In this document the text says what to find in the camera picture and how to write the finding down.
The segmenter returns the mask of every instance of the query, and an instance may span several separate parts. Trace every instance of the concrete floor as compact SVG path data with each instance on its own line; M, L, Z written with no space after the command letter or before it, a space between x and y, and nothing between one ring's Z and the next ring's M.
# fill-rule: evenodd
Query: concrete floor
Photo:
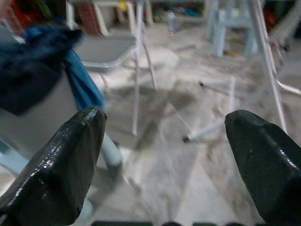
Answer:
M132 62L105 75L106 130L120 144L124 156L120 174L106 169L101 157L97 164L88 199L95 211L88 222L95 220L152 221L160 225L178 221L185 226L193 222L212 222L223 226L240 222L246 226L260 223L254 203L239 175L232 151L225 136L225 128L185 144L182 136L222 119L227 113L228 87L210 85L200 87L200 80L218 80L234 76L237 79L235 103L256 91L265 78L260 62L247 71L248 60L242 57L242 35L229 33L227 48L237 57L209 56L212 43L205 40L205 25L189 25L175 36L167 33L164 24L147 29L150 55L155 65L159 90L152 87L147 61L142 59L141 99L138 136L130 134L133 112ZM104 84L98 74L91 74L99 89ZM299 83L290 76L285 81ZM301 130L298 115L299 99L283 93L289 133ZM258 104L245 109L277 123L277 115L270 95Z

